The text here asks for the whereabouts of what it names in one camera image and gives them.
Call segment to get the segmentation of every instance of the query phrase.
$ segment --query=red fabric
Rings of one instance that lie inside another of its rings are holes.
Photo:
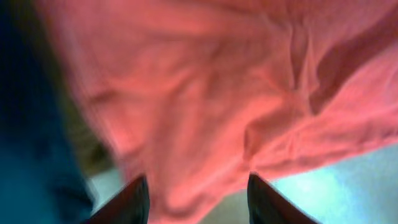
[[[37,6],[91,127],[147,174],[150,223],[398,140],[396,0]]]

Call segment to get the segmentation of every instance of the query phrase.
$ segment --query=blue fabric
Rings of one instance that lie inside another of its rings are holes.
[[[52,89],[0,8],[0,223],[80,223],[93,203]]]

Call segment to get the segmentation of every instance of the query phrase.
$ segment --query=red cloth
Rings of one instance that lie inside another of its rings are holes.
[[[73,96],[150,223],[398,140],[396,0],[39,0]]]

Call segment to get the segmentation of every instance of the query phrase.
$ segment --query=dark blue object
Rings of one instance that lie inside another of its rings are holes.
[[[0,8],[0,223],[80,223],[93,203],[53,91]]]

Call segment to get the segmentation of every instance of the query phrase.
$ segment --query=light gray surface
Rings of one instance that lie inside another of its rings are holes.
[[[97,206],[121,187],[113,169],[92,178]],[[272,183],[320,223],[398,223],[398,147],[388,147],[335,165]],[[246,224],[246,192],[226,197],[201,224]]]

